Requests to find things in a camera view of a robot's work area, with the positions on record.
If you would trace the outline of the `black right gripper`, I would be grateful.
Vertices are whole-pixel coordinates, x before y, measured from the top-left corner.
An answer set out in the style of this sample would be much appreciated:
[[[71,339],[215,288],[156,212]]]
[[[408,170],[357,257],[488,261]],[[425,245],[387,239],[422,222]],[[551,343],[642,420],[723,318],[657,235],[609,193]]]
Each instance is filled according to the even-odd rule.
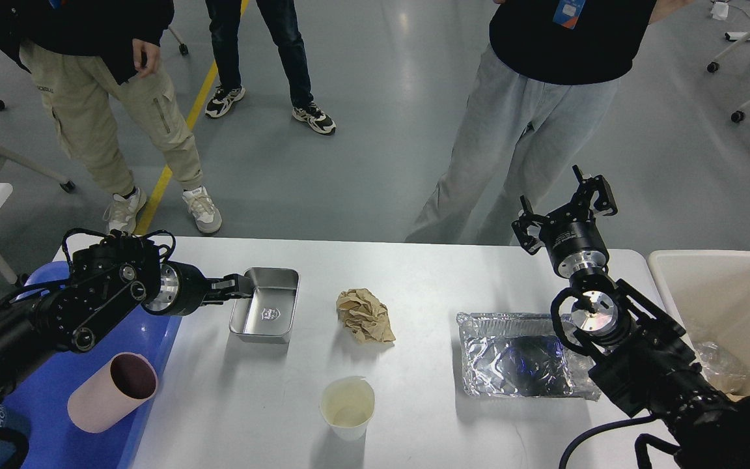
[[[607,267],[609,255],[595,217],[617,214],[612,188],[604,176],[584,175],[577,164],[572,166],[572,172],[578,187],[568,204],[540,216],[533,213],[530,200],[521,195],[523,210],[512,222],[521,248],[536,255],[544,246],[551,267],[562,278],[570,278],[583,269]]]

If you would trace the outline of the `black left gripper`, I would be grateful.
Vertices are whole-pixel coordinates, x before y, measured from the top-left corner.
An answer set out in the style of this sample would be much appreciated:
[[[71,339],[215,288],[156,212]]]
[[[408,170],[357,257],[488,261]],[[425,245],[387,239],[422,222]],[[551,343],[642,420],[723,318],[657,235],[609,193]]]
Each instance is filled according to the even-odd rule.
[[[143,302],[143,309],[161,317],[185,317],[202,306],[250,298],[255,291],[254,281],[242,274],[206,278],[195,266],[174,261],[161,264],[160,281],[158,293]]]

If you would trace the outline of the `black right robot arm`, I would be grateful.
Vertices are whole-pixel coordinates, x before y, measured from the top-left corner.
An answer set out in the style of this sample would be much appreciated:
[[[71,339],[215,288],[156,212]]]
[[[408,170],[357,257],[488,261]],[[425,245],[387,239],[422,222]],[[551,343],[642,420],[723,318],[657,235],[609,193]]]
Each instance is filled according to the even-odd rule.
[[[559,467],[596,434],[660,419],[675,442],[640,434],[638,467],[652,466],[648,450],[654,448],[681,468],[750,468],[750,397],[733,401],[712,386],[684,341],[684,327],[628,282],[609,276],[596,217],[617,213],[612,190],[601,175],[577,167],[574,173],[570,201],[545,216],[521,196],[523,211],[512,229],[530,255],[545,248],[554,273],[568,280],[551,301],[553,331],[566,350],[592,358],[589,378],[627,419],[581,433]]]

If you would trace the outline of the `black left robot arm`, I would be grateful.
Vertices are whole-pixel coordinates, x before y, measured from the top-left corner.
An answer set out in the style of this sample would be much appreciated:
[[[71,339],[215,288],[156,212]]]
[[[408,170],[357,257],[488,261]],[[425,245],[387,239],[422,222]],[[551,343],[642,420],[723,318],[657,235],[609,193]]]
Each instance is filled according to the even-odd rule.
[[[206,278],[190,264],[171,261],[173,244],[154,234],[112,231],[98,243],[68,251],[61,245],[68,278],[28,285],[0,299],[0,403],[55,353],[86,353],[142,307],[158,317],[185,317],[200,306],[253,296],[252,279],[241,274]],[[14,454],[3,464],[18,468],[29,440],[0,429]]]

